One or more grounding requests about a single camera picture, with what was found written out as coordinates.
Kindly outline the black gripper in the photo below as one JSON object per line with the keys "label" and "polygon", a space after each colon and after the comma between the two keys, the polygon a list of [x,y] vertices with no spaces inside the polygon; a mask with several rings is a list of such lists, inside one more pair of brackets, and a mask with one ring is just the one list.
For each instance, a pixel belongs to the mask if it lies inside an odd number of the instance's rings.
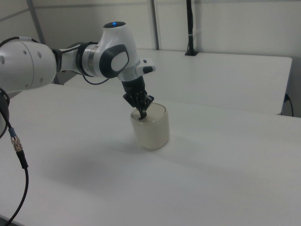
{"label": "black gripper", "polygon": [[144,78],[139,78],[132,81],[122,81],[122,86],[125,91],[123,98],[140,114],[140,120],[147,116],[147,109],[153,102],[154,97],[147,95],[145,90]]}

